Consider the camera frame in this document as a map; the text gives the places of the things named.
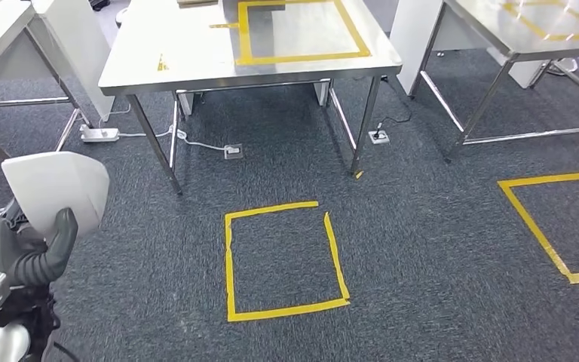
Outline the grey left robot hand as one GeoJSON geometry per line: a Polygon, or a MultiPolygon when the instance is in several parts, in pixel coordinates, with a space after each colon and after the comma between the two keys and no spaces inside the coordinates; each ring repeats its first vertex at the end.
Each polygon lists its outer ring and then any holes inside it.
{"type": "Polygon", "coordinates": [[[55,217],[57,233],[50,244],[41,237],[25,236],[21,227],[27,218],[13,198],[0,209],[0,272],[12,286],[43,286],[58,280],[66,270],[78,236],[72,209],[55,217]]]}

